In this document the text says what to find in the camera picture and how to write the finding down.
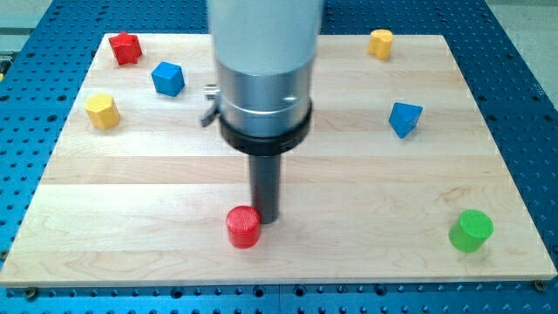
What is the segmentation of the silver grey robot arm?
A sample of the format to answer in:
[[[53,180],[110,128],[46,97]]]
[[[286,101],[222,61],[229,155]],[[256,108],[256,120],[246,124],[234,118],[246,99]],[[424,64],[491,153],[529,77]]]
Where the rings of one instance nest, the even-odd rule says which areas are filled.
[[[306,136],[323,0],[208,0],[221,135],[254,156]]]

